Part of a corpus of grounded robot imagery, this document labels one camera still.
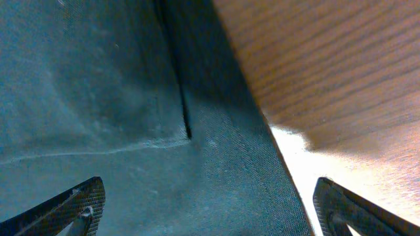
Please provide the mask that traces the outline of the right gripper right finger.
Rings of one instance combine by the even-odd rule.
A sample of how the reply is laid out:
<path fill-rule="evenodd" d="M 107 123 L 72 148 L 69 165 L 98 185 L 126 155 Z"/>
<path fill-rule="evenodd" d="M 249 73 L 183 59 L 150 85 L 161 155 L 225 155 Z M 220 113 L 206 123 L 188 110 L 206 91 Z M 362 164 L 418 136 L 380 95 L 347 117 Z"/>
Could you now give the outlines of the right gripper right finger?
<path fill-rule="evenodd" d="M 419 236 L 419 226 L 379 207 L 354 192 L 319 178 L 313 194 L 322 233 L 327 236 Z"/>

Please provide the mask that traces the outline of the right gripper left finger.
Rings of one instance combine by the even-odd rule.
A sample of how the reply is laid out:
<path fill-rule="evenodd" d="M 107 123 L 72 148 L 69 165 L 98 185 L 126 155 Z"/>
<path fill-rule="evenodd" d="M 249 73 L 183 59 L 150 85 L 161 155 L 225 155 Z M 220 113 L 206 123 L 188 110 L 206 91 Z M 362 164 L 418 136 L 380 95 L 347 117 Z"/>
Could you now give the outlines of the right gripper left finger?
<path fill-rule="evenodd" d="M 19 215 L 1 222 L 2 235 L 95 236 L 106 202 L 102 178 L 94 176 Z"/>

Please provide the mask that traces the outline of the black t-shirt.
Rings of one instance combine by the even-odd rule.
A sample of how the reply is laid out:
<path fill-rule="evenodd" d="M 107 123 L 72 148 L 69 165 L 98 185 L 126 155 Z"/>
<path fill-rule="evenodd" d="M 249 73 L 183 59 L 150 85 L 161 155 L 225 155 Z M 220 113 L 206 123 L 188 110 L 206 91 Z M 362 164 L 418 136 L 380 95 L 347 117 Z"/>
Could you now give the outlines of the black t-shirt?
<path fill-rule="evenodd" d="M 99 235 L 309 235 L 211 1 L 2 0 L 1 219 L 92 177 Z"/>

